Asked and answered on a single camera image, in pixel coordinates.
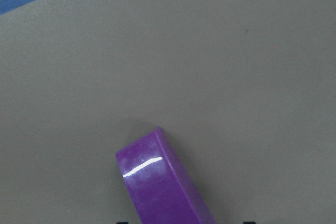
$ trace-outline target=gray surface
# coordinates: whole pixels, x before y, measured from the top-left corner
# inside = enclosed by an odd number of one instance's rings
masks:
[[[335,223],[335,3],[38,0],[0,16],[0,223],[140,223],[114,153],[154,125],[219,224]]]

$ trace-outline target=glossy purple surface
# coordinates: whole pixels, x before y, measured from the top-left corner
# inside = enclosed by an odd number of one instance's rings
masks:
[[[216,223],[159,127],[116,157],[143,224]]]

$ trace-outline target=gray floor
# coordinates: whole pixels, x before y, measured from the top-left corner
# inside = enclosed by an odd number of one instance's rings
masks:
[[[0,223],[140,224],[155,125],[218,224],[335,223],[336,0],[38,0],[0,43]]]

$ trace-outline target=purple plastic object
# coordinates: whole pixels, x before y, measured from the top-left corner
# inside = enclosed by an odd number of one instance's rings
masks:
[[[116,157],[143,224],[216,224],[161,128]]]

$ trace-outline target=purple block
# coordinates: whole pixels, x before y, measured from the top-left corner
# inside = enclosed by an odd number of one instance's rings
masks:
[[[116,157],[143,224],[216,224],[161,128]]]

